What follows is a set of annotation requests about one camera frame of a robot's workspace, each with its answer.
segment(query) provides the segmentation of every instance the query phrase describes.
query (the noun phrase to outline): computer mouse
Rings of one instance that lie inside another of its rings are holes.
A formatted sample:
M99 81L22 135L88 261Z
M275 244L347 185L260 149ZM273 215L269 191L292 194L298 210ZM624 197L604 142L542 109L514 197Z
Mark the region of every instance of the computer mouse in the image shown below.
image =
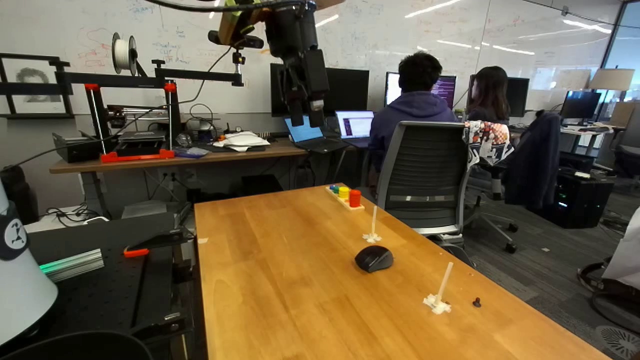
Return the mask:
M374 272L390 267L394 263L394 256L386 247L371 245L362 249L355 260L362 270Z

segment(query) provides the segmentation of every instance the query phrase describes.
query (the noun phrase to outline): computer monitor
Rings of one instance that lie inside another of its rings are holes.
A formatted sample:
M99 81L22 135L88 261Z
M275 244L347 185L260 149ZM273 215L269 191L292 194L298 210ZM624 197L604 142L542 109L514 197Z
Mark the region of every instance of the computer monitor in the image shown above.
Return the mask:
M335 116L343 139L369 137L373 111L336 111Z
M467 107L471 105L471 89L474 86L476 75L469 78L469 92L467 93ZM507 103L509 104L509 116L523 117L527 107L527 95L529 94L529 79L509 78L507 83Z
M322 131L319 127L311 127L309 124L309 116L303 116L303 124L300 126L293 126L291 124L291 118L284 118L284 122L287 124L289 128L289 133L291 134L291 138L293 138L293 142L303 142L305 140L311 140L315 138L321 138Z
M402 94L402 89L398 81L400 80L400 74L397 72L387 72L387 85L385 87L385 106L392 103ZM453 96L456 91L456 76L442 75L438 81L433 85L434 94L440 96L447 101L449 109L453 109Z
M289 114L282 100L279 73L282 64L271 64L271 116ZM326 69L329 91L324 96L324 114L334 116L336 111L366 110L369 100L369 71L354 69Z
M560 116L566 119L590 119L598 108L601 95L590 91L567 92Z

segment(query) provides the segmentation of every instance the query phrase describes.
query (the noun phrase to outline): purple hoodie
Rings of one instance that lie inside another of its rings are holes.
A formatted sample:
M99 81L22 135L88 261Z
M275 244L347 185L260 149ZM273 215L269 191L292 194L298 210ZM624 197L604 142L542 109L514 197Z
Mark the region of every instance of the purple hoodie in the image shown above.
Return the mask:
M377 172L400 121L459 122L447 101L428 91L408 92L376 114L369 133L369 153Z

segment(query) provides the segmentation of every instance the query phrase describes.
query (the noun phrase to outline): laptop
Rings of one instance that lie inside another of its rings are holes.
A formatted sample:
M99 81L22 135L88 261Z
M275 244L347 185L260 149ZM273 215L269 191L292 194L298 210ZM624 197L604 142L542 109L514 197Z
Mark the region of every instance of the laptop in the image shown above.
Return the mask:
M358 148L369 146L373 111L336 111L342 141Z
M291 126L290 117L284 118L284 122L289 128L293 144L300 149L325 154L347 146L340 139L325 138L319 127L311 127L307 115L304 116L304 124L300 126Z

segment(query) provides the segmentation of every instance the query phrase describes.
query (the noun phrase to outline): framed portrait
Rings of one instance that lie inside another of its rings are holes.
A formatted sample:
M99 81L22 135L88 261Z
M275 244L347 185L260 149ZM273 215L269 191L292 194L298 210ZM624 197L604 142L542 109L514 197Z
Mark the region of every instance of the framed portrait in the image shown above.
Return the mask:
M55 84L56 67L50 61L59 61L57 56L27 54L0 54L0 78L3 83ZM68 95L29 94L6 95L9 114L0 115L8 119L72 118Z

